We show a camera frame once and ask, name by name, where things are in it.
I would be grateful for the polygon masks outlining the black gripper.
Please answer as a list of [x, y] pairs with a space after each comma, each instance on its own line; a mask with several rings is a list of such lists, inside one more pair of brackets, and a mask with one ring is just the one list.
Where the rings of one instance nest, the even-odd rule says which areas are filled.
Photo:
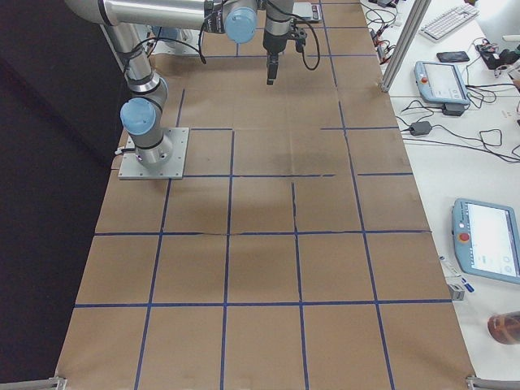
[[287, 42], [293, 38], [294, 34], [292, 30], [289, 30], [284, 35], [275, 35], [267, 29], [264, 30], [262, 44], [267, 54], [267, 85], [274, 84], [278, 73], [279, 54], [286, 49]]

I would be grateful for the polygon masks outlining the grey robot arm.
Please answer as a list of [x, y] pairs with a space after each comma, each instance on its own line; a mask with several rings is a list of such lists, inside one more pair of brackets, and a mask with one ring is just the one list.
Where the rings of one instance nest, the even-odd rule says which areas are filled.
[[292, 1], [69, 1], [80, 18], [105, 29], [132, 99], [123, 104], [120, 118], [134, 145], [138, 164], [160, 167], [171, 160], [175, 146], [160, 128], [167, 99], [167, 82], [152, 68], [137, 25], [226, 34], [237, 44], [249, 42], [257, 27], [258, 11], [265, 11], [262, 45], [267, 54], [267, 84], [277, 77], [279, 55], [288, 41], [298, 53], [307, 34], [297, 27], [299, 15]]

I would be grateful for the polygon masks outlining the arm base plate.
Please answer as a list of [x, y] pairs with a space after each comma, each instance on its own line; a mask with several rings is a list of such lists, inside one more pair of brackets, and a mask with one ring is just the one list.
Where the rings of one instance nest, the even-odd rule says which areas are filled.
[[189, 144], [189, 128], [161, 128], [162, 142], [139, 149], [129, 136], [122, 150], [118, 177], [121, 180], [182, 180]]

